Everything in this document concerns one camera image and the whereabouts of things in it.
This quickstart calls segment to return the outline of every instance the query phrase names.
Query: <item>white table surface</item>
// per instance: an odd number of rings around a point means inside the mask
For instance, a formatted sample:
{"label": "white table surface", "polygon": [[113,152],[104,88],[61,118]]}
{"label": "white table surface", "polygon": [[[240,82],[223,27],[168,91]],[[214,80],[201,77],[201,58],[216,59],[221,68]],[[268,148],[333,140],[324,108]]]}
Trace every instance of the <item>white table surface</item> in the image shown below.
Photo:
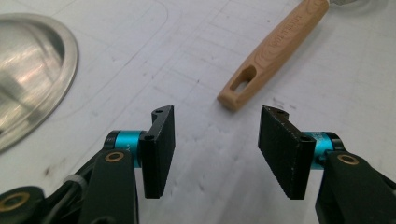
{"label": "white table surface", "polygon": [[175,105],[177,147],[160,200],[143,196],[141,223],[318,223],[322,171],[290,201],[257,148],[262,105],[302,131],[332,131],[396,180],[396,1],[331,6],[293,57],[239,112],[216,96],[300,0],[2,0],[0,13],[64,23],[79,68],[55,112],[0,154],[0,192],[59,188],[112,130],[147,130]]}

